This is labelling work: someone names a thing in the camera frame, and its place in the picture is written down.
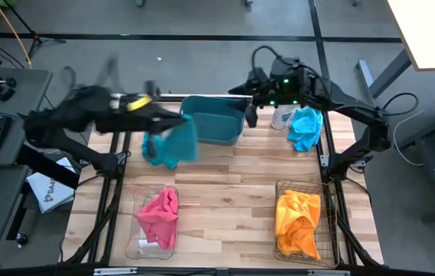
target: yellow cable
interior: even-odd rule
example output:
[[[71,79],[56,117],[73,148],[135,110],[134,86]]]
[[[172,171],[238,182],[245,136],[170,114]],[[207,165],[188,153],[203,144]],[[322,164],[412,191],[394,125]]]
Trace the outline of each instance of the yellow cable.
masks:
[[[11,25],[10,21],[8,20],[8,18],[6,18],[5,13],[3,13],[2,8],[0,8],[0,13],[2,14],[3,19],[6,21],[6,24],[8,24],[8,26],[10,27],[11,31],[13,31],[13,34],[15,35],[15,37],[17,38],[18,43],[20,43],[21,49],[24,51],[25,57],[27,58],[27,63],[28,63],[28,67],[30,69],[32,69],[32,61],[31,59],[28,57],[27,54],[27,50],[25,50],[25,46],[24,44],[21,42],[17,32],[15,31],[15,29],[13,28],[13,26]]]
[[[137,101],[134,101],[127,105],[128,111],[134,111],[136,109],[139,109],[141,107],[144,107],[146,104],[149,104],[151,102],[150,96],[145,96]]]

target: teal plastic bin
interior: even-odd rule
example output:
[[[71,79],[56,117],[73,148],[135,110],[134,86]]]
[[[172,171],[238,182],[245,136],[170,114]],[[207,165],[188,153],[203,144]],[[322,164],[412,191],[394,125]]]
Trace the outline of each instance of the teal plastic bin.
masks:
[[[200,143],[233,145],[243,131],[244,114],[228,106],[235,100],[190,96],[180,111],[192,115]]]

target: white plastic item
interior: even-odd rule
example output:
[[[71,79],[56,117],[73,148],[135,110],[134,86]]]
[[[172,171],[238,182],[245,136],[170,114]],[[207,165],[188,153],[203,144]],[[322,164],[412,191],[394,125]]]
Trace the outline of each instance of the white plastic item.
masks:
[[[277,107],[273,112],[270,126],[275,130],[283,130],[295,109],[296,107],[293,105]]]

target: white desk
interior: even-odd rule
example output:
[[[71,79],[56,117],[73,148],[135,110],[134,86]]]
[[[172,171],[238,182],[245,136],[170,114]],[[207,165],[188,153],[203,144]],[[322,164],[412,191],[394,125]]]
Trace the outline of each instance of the white desk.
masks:
[[[410,65],[417,71],[435,71],[435,0],[385,1],[396,21],[405,49],[376,80],[373,80],[364,60],[356,64],[366,94],[374,99]]]

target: clear plastic bin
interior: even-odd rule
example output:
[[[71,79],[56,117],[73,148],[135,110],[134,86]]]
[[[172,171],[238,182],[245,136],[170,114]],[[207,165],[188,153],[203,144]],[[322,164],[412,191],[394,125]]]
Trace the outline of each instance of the clear plastic bin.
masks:
[[[132,211],[131,231],[126,246],[126,257],[131,259],[156,258],[166,260],[175,252],[175,247],[162,249],[157,242],[147,242],[146,234],[139,225],[136,215],[151,200],[157,197],[163,189],[170,188],[175,191],[178,198],[178,190],[175,187],[165,185],[138,186],[134,192],[134,209]]]

